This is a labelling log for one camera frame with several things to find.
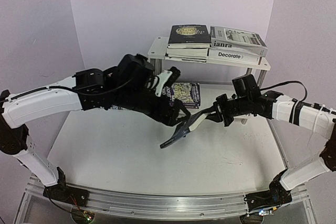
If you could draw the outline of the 52-Storey Treehouse book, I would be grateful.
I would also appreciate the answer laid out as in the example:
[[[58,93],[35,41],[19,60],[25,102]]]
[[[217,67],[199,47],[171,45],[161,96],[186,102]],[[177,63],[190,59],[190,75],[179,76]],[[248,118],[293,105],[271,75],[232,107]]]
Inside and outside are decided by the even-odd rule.
[[[174,101],[182,101],[186,108],[199,109],[201,106],[201,89],[197,82],[179,82],[170,87],[164,87],[162,95]]]

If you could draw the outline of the dark blue paperback book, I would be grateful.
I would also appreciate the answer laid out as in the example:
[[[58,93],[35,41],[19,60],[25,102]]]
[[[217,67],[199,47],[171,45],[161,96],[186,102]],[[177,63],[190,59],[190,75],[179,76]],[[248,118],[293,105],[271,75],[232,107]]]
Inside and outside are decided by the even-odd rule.
[[[200,115],[201,115],[201,111],[199,111],[195,114],[192,114],[188,121],[186,121],[184,123],[180,123],[176,127],[176,129],[175,129],[173,135],[171,136],[171,138],[169,140],[167,140],[166,142],[162,143],[160,145],[160,148],[163,149],[163,148],[166,148],[166,147],[172,145],[173,143],[175,143],[179,139],[187,136],[190,132],[195,130],[199,126],[199,124],[204,120],[204,119],[200,118]]]

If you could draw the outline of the blue orange paperback book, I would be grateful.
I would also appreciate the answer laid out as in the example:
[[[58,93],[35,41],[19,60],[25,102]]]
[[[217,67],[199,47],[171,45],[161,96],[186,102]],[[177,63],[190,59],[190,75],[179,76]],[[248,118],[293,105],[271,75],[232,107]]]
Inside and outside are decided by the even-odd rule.
[[[168,55],[206,57],[208,48],[167,48]]]

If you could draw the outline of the brown Decorate book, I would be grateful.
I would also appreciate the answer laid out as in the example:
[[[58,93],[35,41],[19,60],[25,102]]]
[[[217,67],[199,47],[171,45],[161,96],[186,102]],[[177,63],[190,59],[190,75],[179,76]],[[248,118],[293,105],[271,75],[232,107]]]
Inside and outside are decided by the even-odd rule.
[[[260,56],[255,56],[251,54],[244,54],[242,52],[236,52],[232,50],[219,50],[219,49],[209,49],[208,59],[216,61],[234,61],[234,62],[244,62],[253,65],[260,64]]]

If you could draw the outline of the black notebook with barcode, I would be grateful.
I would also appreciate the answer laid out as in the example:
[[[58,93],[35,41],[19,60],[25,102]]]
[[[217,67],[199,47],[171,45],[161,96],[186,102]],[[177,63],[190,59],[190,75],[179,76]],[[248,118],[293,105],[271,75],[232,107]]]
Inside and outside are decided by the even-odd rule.
[[[208,48],[211,38],[206,25],[173,25],[168,48]]]

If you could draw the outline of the grey photo cover book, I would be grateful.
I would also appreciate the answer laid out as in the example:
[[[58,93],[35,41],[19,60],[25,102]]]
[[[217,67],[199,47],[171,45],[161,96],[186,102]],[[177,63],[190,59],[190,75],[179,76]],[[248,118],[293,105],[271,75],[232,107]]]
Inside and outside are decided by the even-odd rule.
[[[266,57],[268,47],[258,33],[219,26],[210,27],[212,47]]]

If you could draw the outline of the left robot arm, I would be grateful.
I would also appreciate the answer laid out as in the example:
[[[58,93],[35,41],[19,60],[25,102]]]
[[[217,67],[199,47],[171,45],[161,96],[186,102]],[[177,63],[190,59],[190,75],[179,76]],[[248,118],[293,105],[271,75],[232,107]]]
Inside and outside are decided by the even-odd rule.
[[[106,70],[88,69],[57,83],[12,94],[1,93],[1,152],[15,157],[44,185],[43,195],[51,200],[83,207],[89,193],[70,187],[65,173],[47,158],[39,156],[28,142],[27,122],[52,114],[113,106],[140,112],[167,126],[190,118],[180,100],[162,94],[180,76],[176,67],[156,75],[147,57],[125,55],[117,66]]]

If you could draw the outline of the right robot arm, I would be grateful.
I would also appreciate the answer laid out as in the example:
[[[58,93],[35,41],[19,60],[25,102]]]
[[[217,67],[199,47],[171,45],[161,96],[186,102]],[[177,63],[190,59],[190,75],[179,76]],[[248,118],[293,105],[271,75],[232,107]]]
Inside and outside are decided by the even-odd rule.
[[[265,212],[292,201],[291,191],[309,180],[327,172],[335,172],[335,110],[324,105],[306,103],[274,90],[274,86],[260,88],[252,74],[232,80],[235,94],[216,98],[205,110],[205,118],[229,126],[236,116],[252,114],[303,127],[326,139],[321,153],[280,172],[269,184],[268,190],[249,193],[244,200],[249,212]]]

